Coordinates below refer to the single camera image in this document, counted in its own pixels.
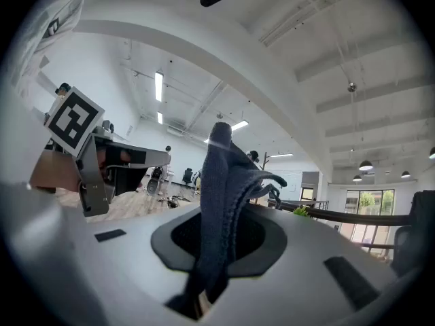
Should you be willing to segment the person's left hand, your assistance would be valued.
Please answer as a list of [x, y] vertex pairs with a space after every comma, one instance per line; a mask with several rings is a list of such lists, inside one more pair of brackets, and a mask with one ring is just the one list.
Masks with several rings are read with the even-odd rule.
[[131, 160], [130, 154], [118, 147], [109, 146], [97, 150], [97, 161], [99, 168], [105, 168], [112, 165], [123, 165]]

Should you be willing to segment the person's white shirt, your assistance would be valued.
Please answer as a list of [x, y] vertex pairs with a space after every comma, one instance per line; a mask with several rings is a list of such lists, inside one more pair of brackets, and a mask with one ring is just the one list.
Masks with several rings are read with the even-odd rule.
[[43, 57], [72, 33], [84, 0], [39, 0], [14, 38], [5, 70], [18, 91], [28, 87]]

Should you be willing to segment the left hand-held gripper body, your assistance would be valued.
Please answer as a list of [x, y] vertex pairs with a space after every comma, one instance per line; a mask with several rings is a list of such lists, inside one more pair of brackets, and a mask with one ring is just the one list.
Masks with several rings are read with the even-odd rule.
[[114, 124], [103, 118], [105, 110], [77, 88], [70, 91], [46, 115], [44, 126], [53, 145], [70, 155], [80, 175], [78, 194], [86, 217], [109, 211], [112, 199], [140, 184], [146, 166], [99, 168], [95, 135], [114, 141]]

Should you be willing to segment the person's left forearm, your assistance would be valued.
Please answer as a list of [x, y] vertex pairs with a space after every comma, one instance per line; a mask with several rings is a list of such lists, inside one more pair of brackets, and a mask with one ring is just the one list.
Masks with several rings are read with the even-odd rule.
[[32, 187], [56, 187], [78, 192], [80, 175], [71, 156], [58, 151], [44, 150], [29, 183]]

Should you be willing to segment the dark blue cloth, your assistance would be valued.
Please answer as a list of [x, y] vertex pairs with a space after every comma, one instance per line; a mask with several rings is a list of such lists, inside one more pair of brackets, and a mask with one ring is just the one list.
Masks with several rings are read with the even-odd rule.
[[184, 292], [167, 307], [196, 318], [198, 297], [205, 293], [214, 302], [228, 283], [228, 266], [236, 258], [237, 225], [243, 207], [267, 193], [279, 197], [287, 183], [282, 177], [260, 170], [232, 142], [232, 128], [217, 122], [209, 135], [201, 174], [201, 250]]

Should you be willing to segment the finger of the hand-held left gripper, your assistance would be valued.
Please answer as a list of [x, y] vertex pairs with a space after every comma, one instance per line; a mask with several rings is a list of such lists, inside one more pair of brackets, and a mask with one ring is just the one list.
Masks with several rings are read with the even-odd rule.
[[129, 163], [112, 166], [164, 166], [171, 161], [169, 153], [165, 151], [127, 145], [98, 135], [95, 135], [94, 138], [97, 149], [114, 146], [126, 150], [130, 154]]

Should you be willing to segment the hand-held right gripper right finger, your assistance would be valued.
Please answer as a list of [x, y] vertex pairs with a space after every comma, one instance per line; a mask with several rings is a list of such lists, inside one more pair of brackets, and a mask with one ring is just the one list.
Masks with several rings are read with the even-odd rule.
[[258, 278], [234, 278], [203, 317], [208, 326], [319, 326], [354, 313], [324, 261], [344, 257], [377, 291], [398, 277], [330, 226], [286, 211], [249, 206], [281, 226], [282, 256]]

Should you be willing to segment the large window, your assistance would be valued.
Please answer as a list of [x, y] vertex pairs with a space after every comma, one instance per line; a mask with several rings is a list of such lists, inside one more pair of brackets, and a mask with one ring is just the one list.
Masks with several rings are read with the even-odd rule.
[[392, 215], [394, 212], [394, 190], [349, 190], [345, 213], [357, 215]]

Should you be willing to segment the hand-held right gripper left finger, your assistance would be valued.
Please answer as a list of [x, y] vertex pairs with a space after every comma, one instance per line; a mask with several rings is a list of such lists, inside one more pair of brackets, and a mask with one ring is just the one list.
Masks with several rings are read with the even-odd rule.
[[96, 223], [66, 209], [74, 258], [103, 309], [104, 326], [201, 326], [165, 306], [182, 292], [187, 275], [168, 269], [151, 247], [156, 228], [197, 207]]

